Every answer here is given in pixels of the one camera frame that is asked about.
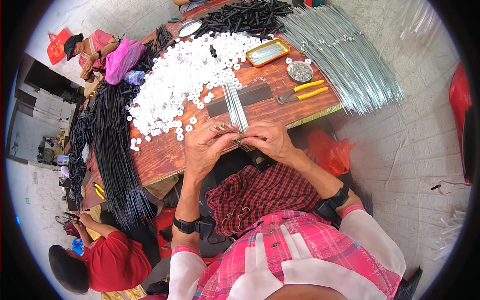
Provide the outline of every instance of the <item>hand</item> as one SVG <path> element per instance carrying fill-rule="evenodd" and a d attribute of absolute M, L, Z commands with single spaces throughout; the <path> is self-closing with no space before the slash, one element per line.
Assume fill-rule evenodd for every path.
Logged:
<path fill-rule="evenodd" d="M 90 55 L 87 58 L 84 66 L 82 67 L 82 69 L 87 71 L 87 73 L 89 73 L 93 68 L 93 63 L 98 59 L 98 56 L 99 56 L 98 53 L 94 53 L 94 54 Z"/>
<path fill-rule="evenodd" d="M 244 134 L 247 137 L 242 139 L 242 144 L 254 146 L 272 159 L 292 166 L 298 149 L 293 146 L 283 124 L 259 120 L 248 127 Z"/>
<path fill-rule="evenodd" d="M 89 71 L 87 72 L 87 70 L 82 69 L 82 71 L 80 72 L 80 78 L 85 79 L 85 80 L 90 78 Z"/>
<path fill-rule="evenodd" d="M 76 216 L 79 216 L 80 218 L 80 222 L 83 224 L 84 227 L 86 228 L 91 228 L 91 225 L 92 224 L 95 224 L 97 223 L 95 220 L 93 220 L 92 216 L 89 215 L 89 214 L 86 214 L 84 212 L 81 212 L 81 213 L 78 213 L 78 212 L 72 212 L 72 214 L 76 215 Z"/>
<path fill-rule="evenodd" d="M 203 180 L 213 169 L 230 142 L 239 138 L 237 133 L 227 133 L 213 140 L 217 134 L 209 128 L 215 123 L 208 121 L 185 135 L 185 153 L 187 157 L 185 173 Z"/>

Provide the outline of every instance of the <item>plastic bottle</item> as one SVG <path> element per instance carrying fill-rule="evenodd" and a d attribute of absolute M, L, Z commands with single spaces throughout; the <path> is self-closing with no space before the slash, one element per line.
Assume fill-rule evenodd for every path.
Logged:
<path fill-rule="evenodd" d="M 128 71 L 123 76 L 123 80 L 127 83 L 140 85 L 140 81 L 145 77 L 145 72 L 143 71 Z"/>

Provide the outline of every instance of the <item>metal tin tray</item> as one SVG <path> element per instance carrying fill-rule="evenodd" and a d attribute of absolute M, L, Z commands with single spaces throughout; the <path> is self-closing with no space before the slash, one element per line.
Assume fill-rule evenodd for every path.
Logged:
<path fill-rule="evenodd" d="M 258 49 L 267 47 L 267 46 L 272 45 L 272 44 L 277 44 L 277 45 L 279 45 L 279 46 L 284 50 L 284 52 L 283 52 L 282 54 L 279 54 L 279 55 L 277 55 L 277 56 L 275 56 L 275 57 L 272 57 L 271 59 L 269 59 L 269 60 L 267 60 L 267 61 L 264 61 L 264 62 L 262 62 L 262 63 L 260 63 L 260 64 L 258 64 L 258 65 L 254 64 L 254 63 L 250 60 L 250 56 L 251 56 L 252 53 L 258 51 Z M 264 43 L 264 44 L 261 44 L 261 45 L 255 47 L 255 48 L 253 48 L 253 49 L 248 50 L 248 51 L 246 52 L 246 55 L 247 55 L 247 59 L 252 63 L 252 65 L 253 65 L 254 67 L 260 67 L 260 66 L 263 66 L 263 65 L 266 64 L 266 63 L 271 62 L 272 60 L 275 60 L 275 59 L 279 58 L 280 56 L 284 56 L 285 54 L 288 54 L 289 52 L 290 52 L 290 47 L 287 46 L 281 39 L 276 38 L 276 39 L 273 39 L 273 40 L 271 40 L 271 41 L 268 41 L 268 42 L 266 42 L 266 43 Z"/>

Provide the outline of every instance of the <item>red plastic bag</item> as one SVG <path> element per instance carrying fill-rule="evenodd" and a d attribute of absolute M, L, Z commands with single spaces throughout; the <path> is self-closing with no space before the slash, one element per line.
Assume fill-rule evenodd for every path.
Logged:
<path fill-rule="evenodd" d="M 307 140 L 310 149 L 315 152 L 315 156 L 320 161 L 320 167 L 335 177 L 348 173 L 350 168 L 348 154 L 357 145 L 356 143 L 349 145 L 347 138 L 337 142 L 320 129 L 311 131 Z"/>
<path fill-rule="evenodd" d="M 117 49 L 107 55 L 105 80 L 109 84 L 119 84 L 125 73 L 137 64 L 146 49 L 147 47 L 139 41 L 124 38 Z"/>
<path fill-rule="evenodd" d="M 53 33 L 48 34 L 50 44 L 47 48 L 47 54 L 52 65 L 59 63 L 67 55 L 63 52 L 63 44 L 65 44 L 69 37 L 70 34 L 65 29 L 60 31 L 58 35 L 54 35 Z"/>

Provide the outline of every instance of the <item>pink shirt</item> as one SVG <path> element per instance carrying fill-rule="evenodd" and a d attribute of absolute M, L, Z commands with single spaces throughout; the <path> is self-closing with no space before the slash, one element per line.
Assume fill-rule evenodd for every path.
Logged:
<path fill-rule="evenodd" d="M 400 249 L 358 204 L 345 209 L 340 230 L 291 210 L 248 229 L 208 267 L 193 249 L 176 247 L 168 299 L 265 299 L 292 283 L 331 287 L 347 299 L 392 299 L 405 271 Z"/>
<path fill-rule="evenodd" d="M 112 37 L 115 37 L 114 35 L 110 35 L 100 29 L 95 30 L 89 37 L 89 45 L 90 45 L 90 51 L 92 53 L 96 53 L 97 51 L 101 51 L 105 46 L 108 44 L 108 41 Z M 88 54 L 82 53 L 80 54 L 80 58 L 78 59 L 78 63 L 80 64 L 81 67 L 85 65 L 85 62 L 87 61 Z M 105 68 L 105 58 L 106 55 L 103 55 L 102 58 L 99 60 L 96 60 L 93 63 L 94 68 L 99 68 L 99 69 L 104 69 Z"/>

